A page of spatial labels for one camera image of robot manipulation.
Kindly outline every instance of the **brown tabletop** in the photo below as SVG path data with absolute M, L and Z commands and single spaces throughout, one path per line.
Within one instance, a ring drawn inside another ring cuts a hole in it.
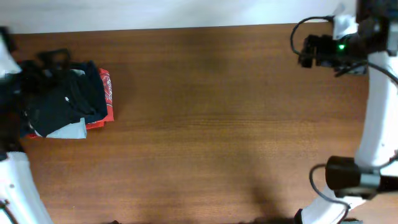
M 19 59 L 66 47 L 111 74 L 115 122 L 86 140 L 23 141 L 54 222 L 237 223 L 308 205 L 311 166 L 359 145 L 368 78 L 301 68 L 292 28 L 15 35 Z M 297 48 L 329 32 L 305 24 Z M 378 196 L 349 217 L 394 223 L 397 205 Z

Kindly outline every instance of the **black cloth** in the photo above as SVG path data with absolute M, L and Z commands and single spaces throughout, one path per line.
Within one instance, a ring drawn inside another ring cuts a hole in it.
M 94 62 L 89 61 L 87 63 L 71 63 L 70 68 L 83 70 L 86 73 L 85 77 L 91 83 L 91 86 L 95 89 L 95 96 L 89 96 L 87 92 L 92 92 L 93 90 L 86 90 L 83 87 L 81 88 L 84 94 L 89 99 L 91 99 L 90 103 L 97 112 L 94 115 L 85 117 L 86 124 L 94 123 L 96 121 L 104 119 L 108 115 L 108 109 L 106 108 L 105 101 L 105 89 L 100 73 Z
M 46 137 L 68 124 L 80 122 L 80 118 L 94 123 L 108 115 L 103 82 L 94 62 L 71 63 L 66 49 L 41 52 L 38 58 L 42 67 L 33 61 L 20 64 L 25 105 L 21 120 L 27 121 L 21 125 L 21 134 L 30 133 L 32 126 Z M 71 69 L 83 70 L 85 75 Z

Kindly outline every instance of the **folded clothes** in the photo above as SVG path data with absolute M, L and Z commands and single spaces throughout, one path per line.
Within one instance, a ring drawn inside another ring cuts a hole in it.
M 41 52 L 38 58 L 42 67 L 33 61 L 21 64 L 23 116 L 28 120 L 21 126 L 24 133 L 31 128 L 46 137 L 81 118 L 93 123 L 108 115 L 103 82 L 93 62 L 71 63 L 67 49 Z
M 47 138 L 57 139 L 85 139 L 87 137 L 85 119 L 81 118 L 79 123 L 68 124 L 65 127 L 54 131 L 47 135 Z

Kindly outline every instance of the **navy blue cloth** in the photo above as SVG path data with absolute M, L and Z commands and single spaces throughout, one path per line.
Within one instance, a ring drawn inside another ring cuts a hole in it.
M 89 123 L 94 123 L 96 121 L 100 121 L 104 119 L 108 115 L 108 110 L 106 108 L 106 101 L 105 101 L 105 89 L 104 89 L 104 84 L 102 82 L 100 73 L 95 66 L 93 61 L 89 61 L 87 63 L 71 63 L 70 64 L 71 69 L 77 69 L 77 70 L 83 70 L 86 73 L 86 77 L 88 78 L 89 82 L 91 83 L 91 86 L 95 89 L 96 91 L 96 96 L 94 98 L 91 98 L 91 105 L 92 107 L 96 110 L 97 113 L 86 116 L 85 121 L 86 124 Z M 90 94 L 92 91 L 87 90 L 85 88 L 81 89 L 82 91 L 85 91 L 86 93 L 83 93 L 86 97 Z
M 76 83 L 72 83 L 69 77 L 46 94 L 29 99 L 26 107 L 29 123 L 43 137 L 88 115 L 79 110 L 79 103 L 85 99 L 79 93 L 72 93 L 71 87 Z

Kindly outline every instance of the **white wall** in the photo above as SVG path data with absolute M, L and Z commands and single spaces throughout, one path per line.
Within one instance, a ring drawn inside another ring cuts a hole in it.
M 2 0 L 0 25 L 15 33 L 236 26 L 298 22 L 355 0 Z

